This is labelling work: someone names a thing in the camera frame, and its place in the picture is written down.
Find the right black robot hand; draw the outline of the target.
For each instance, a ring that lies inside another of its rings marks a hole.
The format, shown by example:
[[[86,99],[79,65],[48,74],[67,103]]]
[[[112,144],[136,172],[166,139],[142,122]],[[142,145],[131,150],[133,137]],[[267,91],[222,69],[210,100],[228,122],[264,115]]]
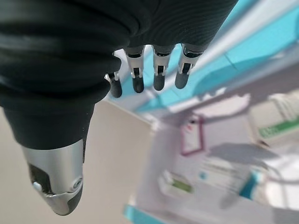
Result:
[[[94,106],[121,95],[123,49],[142,92],[142,55],[157,66],[183,44],[176,86],[208,45],[234,0],[3,0],[0,3],[0,105],[21,145],[31,183],[66,216],[83,190],[86,138]]]

